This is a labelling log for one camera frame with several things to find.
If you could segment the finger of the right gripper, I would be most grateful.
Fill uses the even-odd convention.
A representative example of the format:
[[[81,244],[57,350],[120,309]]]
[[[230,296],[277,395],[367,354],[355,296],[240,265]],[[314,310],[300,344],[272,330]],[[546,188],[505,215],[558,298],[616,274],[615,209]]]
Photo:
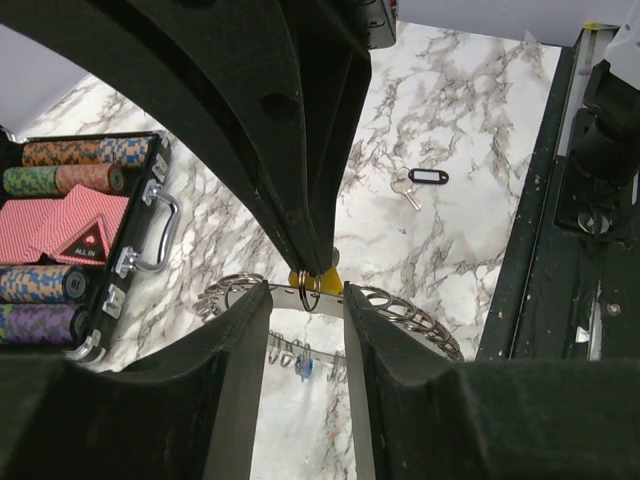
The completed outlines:
[[[276,1],[5,1],[1,20],[117,89],[313,267],[299,65]]]
[[[295,47],[304,112],[310,240],[295,235],[294,271],[323,273],[332,263],[336,203],[371,81],[371,57],[335,1],[283,1]]]

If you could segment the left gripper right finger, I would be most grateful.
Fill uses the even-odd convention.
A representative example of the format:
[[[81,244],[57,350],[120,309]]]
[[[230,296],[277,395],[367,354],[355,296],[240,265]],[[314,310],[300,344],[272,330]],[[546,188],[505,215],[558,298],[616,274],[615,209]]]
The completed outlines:
[[[344,288],[361,479],[635,479],[635,361],[452,362]]]

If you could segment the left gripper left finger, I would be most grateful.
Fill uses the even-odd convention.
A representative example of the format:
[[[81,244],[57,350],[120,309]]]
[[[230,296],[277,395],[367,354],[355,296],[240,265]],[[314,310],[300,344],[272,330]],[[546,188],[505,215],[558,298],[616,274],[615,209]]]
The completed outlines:
[[[246,479],[269,317],[266,283],[189,335],[114,373],[1,359],[5,479]]]

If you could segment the metal disc with keyrings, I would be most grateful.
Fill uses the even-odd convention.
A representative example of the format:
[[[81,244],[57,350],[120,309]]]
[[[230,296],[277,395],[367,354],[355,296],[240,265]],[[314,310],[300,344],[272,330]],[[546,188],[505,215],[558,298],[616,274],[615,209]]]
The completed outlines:
[[[263,281],[263,276],[247,272],[222,277],[198,295],[195,312],[203,321],[212,321]],[[448,360],[464,359],[454,336],[424,310],[378,287],[362,286],[360,291],[374,312],[429,350]],[[313,292],[311,300],[317,306],[308,312],[295,288],[271,283],[269,292],[275,318],[269,327],[268,363],[294,370],[296,357],[307,355],[314,360],[312,377],[317,370],[324,369],[327,381],[346,383],[343,298]]]

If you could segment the key with yellow tag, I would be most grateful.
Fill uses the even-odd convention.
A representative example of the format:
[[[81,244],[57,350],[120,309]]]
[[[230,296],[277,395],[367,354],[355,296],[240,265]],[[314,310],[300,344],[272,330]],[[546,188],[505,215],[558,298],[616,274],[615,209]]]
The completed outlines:
[[[325,273],[320,275],[319,285],[320,292],[340,296],[343,293],[343,282],[337,271],[337,266],[340,260],[340,252],[337,247],[333,247],[332,267]],[[315,281],[315,277],[307,275],[305,277],[305,288],[307,291],[318,291]],[[291,271],[288,277],[288,282],[291,287],[297,288],[299,286],[298,273]]]

